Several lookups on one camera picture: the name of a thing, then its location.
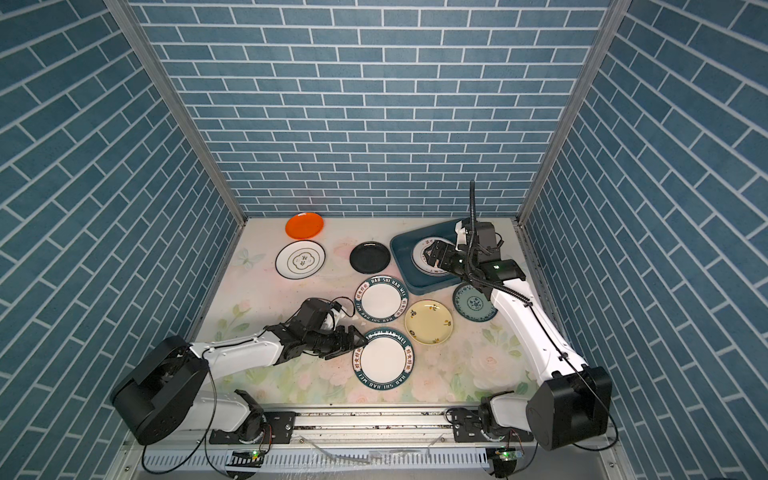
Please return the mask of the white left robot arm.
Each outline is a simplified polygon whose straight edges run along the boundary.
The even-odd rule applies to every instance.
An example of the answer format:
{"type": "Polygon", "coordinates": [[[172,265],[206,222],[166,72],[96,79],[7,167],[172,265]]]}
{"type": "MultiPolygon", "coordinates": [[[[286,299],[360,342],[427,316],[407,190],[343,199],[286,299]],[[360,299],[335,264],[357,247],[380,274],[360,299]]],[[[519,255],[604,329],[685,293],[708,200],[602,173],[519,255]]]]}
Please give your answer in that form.
{"type": "Polygon", "coordinates": [[[216,381],[304,354],[331,360],[365,347],[368,341],[356,327],[339,324],[344,313],[337,301],[308,298],[289,319],[250,336],[194,343],[168,337],[117,383],[110,402],[142,446],[178,430],[260,442],[267,429],[263,408],[242,389],[219,394],[213,389],[216,381]]]}

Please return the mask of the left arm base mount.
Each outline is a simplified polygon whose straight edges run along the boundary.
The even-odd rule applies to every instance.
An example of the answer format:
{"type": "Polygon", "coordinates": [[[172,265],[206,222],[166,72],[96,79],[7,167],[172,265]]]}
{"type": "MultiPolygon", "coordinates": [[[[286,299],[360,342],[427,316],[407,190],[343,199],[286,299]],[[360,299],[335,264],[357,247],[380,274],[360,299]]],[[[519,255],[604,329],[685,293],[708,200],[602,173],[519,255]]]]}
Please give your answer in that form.
{"type": "Polygon", "coordinates": [[[293,411],[265,411],[246,390],[236,389],[233,396],[218,401],[208,440],[212,445],[289,444],[296,418],[293,411]],[[226,409],[239,414],[234,426],[218,420],[226,409]]]}

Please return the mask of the orange sunburst plate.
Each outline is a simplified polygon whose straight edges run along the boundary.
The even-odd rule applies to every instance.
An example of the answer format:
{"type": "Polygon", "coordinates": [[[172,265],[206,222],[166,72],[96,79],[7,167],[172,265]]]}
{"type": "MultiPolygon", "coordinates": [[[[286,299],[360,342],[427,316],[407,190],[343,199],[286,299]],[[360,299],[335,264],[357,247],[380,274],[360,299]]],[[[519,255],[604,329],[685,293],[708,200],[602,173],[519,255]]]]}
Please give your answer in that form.
{"type": "Polygon", "coordinates": [[[442,237],[426,237],[421,240],[419,240],[412,250],[412,262],[416,266],[416,268],[421,271],[422,273],[425,273],[430,276],[444,276],[447,275],[447,272],[445,270],[432,270],[429,268],[429,266],[425,263],[423,252],[424,250],[432,245],[435,241],[442,241],[444,243],[451,244],[447,239],[442,237]]]}

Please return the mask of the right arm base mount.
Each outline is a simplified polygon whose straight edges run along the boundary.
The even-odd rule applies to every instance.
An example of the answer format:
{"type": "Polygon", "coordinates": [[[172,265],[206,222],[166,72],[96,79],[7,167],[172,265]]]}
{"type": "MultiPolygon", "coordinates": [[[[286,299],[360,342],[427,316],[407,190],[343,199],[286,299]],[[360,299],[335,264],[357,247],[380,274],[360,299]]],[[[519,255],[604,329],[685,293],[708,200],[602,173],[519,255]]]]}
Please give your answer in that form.
{"type": "Polygon", "coordinates": [[[483,397],[476,408],[448,408],[444,417],[457,443],[532,442],[527,403],[513,392],[502,392],[483,397]]]}

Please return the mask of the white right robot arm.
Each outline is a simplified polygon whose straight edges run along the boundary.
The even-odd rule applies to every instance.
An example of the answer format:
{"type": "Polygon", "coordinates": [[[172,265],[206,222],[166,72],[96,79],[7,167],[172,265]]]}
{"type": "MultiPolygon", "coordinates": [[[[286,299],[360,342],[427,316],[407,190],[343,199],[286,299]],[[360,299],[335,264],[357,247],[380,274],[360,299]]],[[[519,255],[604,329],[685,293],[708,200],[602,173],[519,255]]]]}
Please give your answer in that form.
{"type": "Polygon", "coordinates": [[[481,400],[482,430],[497,437],[526,431],[548,450],[577,446],[605,434],[610,415],[612,380],[602,367],[591,367],[560,334],[533,298],[517,262],[494,256],[481,262],[469,252],[436,241],[426,248],[428,265],[449,272],[480,291],[508,324],[533,367],[538,389],[528,400],[499,393],[481,400]]]}

